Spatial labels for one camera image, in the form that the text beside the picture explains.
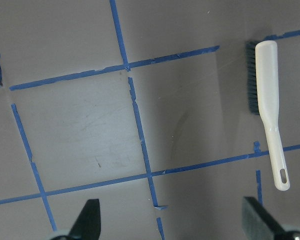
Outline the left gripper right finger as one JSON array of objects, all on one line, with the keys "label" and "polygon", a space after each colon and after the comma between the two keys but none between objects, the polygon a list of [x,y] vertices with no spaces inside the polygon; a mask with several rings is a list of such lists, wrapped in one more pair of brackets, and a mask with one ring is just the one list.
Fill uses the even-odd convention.
[{"label": "left gripper right finger", "polygon": [[241,216],[249,240],[300,240],[300,230],[284,229],[254,197],[243,197]]}]

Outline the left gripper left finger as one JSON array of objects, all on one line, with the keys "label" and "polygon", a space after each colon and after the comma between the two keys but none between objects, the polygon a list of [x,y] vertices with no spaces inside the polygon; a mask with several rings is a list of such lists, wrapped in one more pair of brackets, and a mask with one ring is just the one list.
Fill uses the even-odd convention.
[{"label": "left gripper left finger", "polygon": [[55,232],[49,240],[98,240],[101,235],[101,208],[99,199],[86,201],[69,231]]}]

